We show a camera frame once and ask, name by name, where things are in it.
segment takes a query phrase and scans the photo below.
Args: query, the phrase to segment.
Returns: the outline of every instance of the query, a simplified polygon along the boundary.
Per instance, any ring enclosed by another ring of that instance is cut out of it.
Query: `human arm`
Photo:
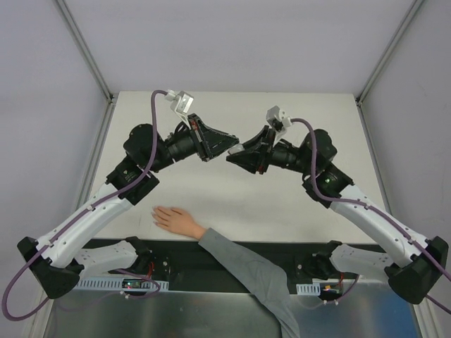
[[[280,323],[283,338],[300,337],[290,307],[285,271],[253,251],[226,239],[213,229],[206,230],[183,209],[158,207],[155,224],[175,234],[199,241],[220,264],[270,310]]]

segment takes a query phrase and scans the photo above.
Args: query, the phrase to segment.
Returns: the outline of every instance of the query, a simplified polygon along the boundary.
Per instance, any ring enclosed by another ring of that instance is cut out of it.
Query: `metal panel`
[[[60,301],[75,308],[105,294],[74,291]],[[359,283],[338,306],[309,310],[318,302],[312,296],[292,296],[303,337],[420,337],[411,306],[381,284]],[[54,308],[44,337],[274,338],[280,337],[280,327],[248,294],[164,292],[136,301],[112,295],[78,312]]]

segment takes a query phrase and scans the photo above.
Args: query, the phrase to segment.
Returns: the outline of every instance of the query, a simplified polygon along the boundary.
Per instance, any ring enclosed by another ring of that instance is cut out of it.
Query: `white tabletop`
[[[288,115],[307,119],[314,128],[329,132],[338,149],[334,164],[353,178],[380,207],[381,191],[350,94],[283,94],[190,92],[196,113],[208,126],[247,141],[266,123],[266,111],[278,105]],[[123,142],[134,126],[151,123],[151,92],[121,92],[106,137],[93,192],[125,156]],[[157,97],[159,134],[165,139],[180,122],[169,103]],[[307,129],[291,127],[285,138],[299,145]],[[117,217],[96,237],[185,239],[159,229],[152,222],[153,206],[177,206],[193,214],[231,240],[253,242],[373,243],[355,225],[314,202],[302,188],[302,175],[269,167],[252,175],[232,163],[226,154],[204,163],[197,155],[163,169],[160,184],[127,213]]]

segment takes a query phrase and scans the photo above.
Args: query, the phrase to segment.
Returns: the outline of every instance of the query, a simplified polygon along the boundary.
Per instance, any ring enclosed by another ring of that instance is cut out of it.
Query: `gray sleeve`
[[[299,326],[290,307],[285,271],[267,259],[208,229],[199,241],[216,260],[274,314],[283,338],[299,338]]]

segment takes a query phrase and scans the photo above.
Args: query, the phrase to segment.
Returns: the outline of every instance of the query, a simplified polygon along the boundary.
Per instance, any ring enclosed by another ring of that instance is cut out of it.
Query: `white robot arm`
[[[19,251],[50,299],[69,292],[81,278],[119,268],[135,272],[149,267],[152,255],[136,237],[98,249],[83,249],[111,220],[131,209],[158,185],[159,180],[146,168],[157,173],[193,154],[207,162],[239,142],[231,134],[206,126],[197,115],[188,115],[193,100],[189,94],[155,93],[165,94],[173,102],[171,108],[182,120],[175,132],[163,140],[150,124],[133,128],[124,143],[126,157],[91,199],[54,230],[18,243]],[[154,113],[154,93],[152,110]],[[156,151],[152,158],[153,146]]]
[[[337,149],[325,130],[313,131],[307,121],[290,118],[277,106],[268,111],[266,120],[269,125],[257,136],[229,150],[227,161],[250,173],[264,174],[270,165],[301,173],[302,186],[313,200],[346,217],[385,251],[330,242],[328,250],[303,262],[302,270],[321,279],[336,272],[375,278],[388,282],[406,301],[420,303],[442,275],[435,264],[445,268],[448,244],[440,237],[427,239],[377,207],[332,164]],[[310,131],[299,147],[280,138],[294,122],[304,123]]]

